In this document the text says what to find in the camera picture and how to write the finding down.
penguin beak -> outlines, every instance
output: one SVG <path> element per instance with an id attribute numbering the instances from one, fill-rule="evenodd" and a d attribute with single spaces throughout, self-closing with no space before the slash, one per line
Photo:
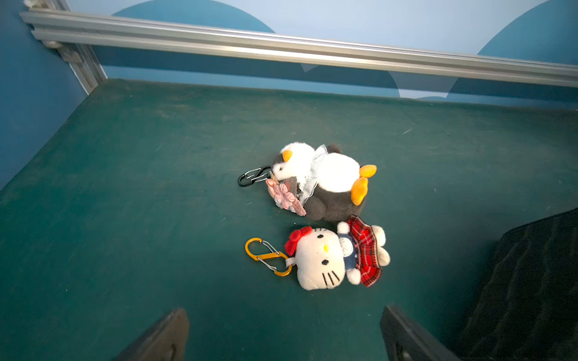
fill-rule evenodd
<path id="1" fill-rule="evenodd" d="M 283 152 L 283 161 L 285 163 L 287 163 L 289 161 L 289 159 L 291 159 L 291 156 L 293 155 L 293 152 L 290 150 L 286 150 L 285 152 Z"/>

black carabiner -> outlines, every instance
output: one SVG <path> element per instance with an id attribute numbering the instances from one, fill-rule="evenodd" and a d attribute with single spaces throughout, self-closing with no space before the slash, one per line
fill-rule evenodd
<path id="1" fill-rule="evenodd" d="M 261 168 L 251 169 L 248 172 L 242 174 L 239 179 L 237 179 L 237 184 L 239 184 L 241 187 L 248 187 L 249 185 L 252 185 L 256 182 L 262 182 L 271 177 L 269 172 L 263 174 L 263 172 L 269 169 L 271 169 L 271 166 L 268 165 Z"/>

hello kitty plush toy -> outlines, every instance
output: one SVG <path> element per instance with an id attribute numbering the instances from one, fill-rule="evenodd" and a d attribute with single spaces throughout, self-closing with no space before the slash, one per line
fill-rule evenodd
<path id="1" fill-rule="evenodd" d="M 309 226 L 295 230 L 285 249 L 287 267 L 297 266 L 297 279 L 304 289 L 332 289 L 343 279 L 370 287 L 390 262 L 383 248 L 386 234 L 380 226 L 369 226 L 358 216 L 337 225 L 337 233 Z"/>

white penguin belly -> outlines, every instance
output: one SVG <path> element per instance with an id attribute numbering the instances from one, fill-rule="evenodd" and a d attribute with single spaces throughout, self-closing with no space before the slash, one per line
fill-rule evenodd
<path id="1" fill-rule="evenodd" d="M 347 155 L 325 154 L 317 171 L 317 186 L 330 192 L 349 192 L 360 177 L 360 165 Z"/>

